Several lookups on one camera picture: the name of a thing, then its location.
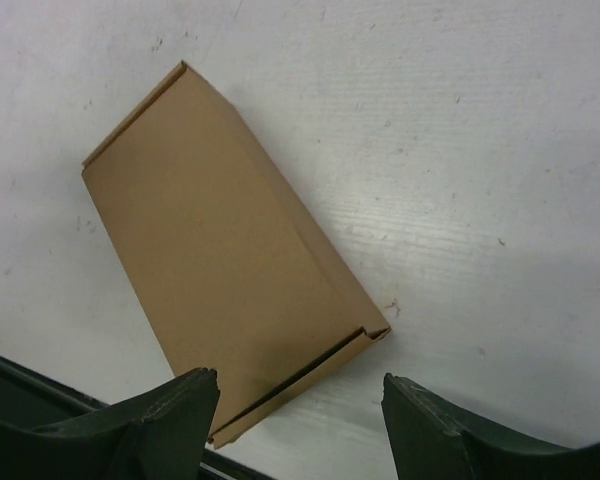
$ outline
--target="white surface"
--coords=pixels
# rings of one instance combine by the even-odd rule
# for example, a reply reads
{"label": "white surface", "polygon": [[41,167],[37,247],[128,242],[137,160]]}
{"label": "white surface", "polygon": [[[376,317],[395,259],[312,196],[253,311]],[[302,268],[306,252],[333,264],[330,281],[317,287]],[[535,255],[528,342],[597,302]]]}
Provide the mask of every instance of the white surface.
{"label": "white surface", "polygon": [[80,162],[181,58],[400,308],[222,453],[395,478],[388,371],[600,439],[600,0],[0,0],[0,354],[108,402],[170,378]]}

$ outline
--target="box lid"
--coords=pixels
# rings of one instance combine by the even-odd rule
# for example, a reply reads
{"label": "box lid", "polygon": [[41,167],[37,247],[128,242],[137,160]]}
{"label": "box lid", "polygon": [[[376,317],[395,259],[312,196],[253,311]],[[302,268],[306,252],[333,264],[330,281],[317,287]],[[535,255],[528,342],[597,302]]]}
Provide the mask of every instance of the box lid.
{"label": "box lid", "polygon": [[83,178],[174,373],[218,371],[216,446],[389,329],[236,110],[184,63]]}

